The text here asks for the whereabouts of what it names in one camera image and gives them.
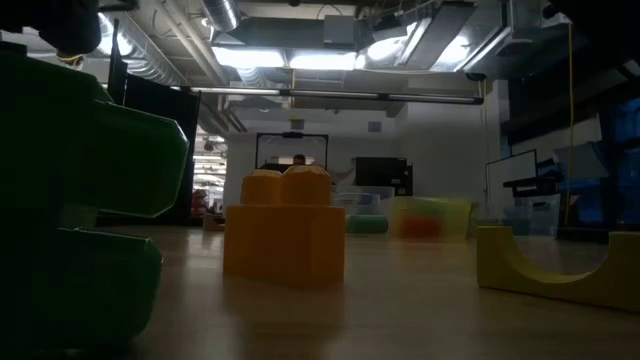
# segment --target whiteboard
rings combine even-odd
[[[500,159],[486,165],[487,215],[502,218],[504,209],[515,206],[513,192],[511,188],[505,188],[504,183],[537,176],[536,165],[537,156],[535,150]]]

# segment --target green object in bin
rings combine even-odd
[[[149,239],[76,228],[97,210],[170,208],[188,141],[171,119],[112,104],[91,75],[2,51],[0,63],[0,207],[19,234],[2,239],[7,351],[125,345],[149,321],[162,256]]]
[[[351,215],[347,219],[347,234],[385,234],[389,221],[384,215]]]

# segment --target yellow toy block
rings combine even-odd
[[[602,265],[580,275],[545,272],[526,259],[511,228],[478,228],[478,285],[552,299],[640,311],[640,233],[609,235],[609,255]]]
[[[259,189],[280,196],[258,196]],[[342,282],[345,216],[329,206],[329,174],[315,166],[291,167],[280,177],[254,171],[242,191],[242,205],[227,209],[225,274],[295,287]]]

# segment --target person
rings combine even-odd
[[[304,155],[297,154],[296,156],[293,157],[293,165],[306,165],[306,164],[307,164],[307,158],[304,157]]]

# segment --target wooden floor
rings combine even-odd
[[[479,289],[473,245],[350,238],[344,286],[223,278],[220,234],[116,228],[162,251],[152,321],[121,359],[640,359],[640,316]],[[543,267],[590,270],[602,245],[520,239]]]

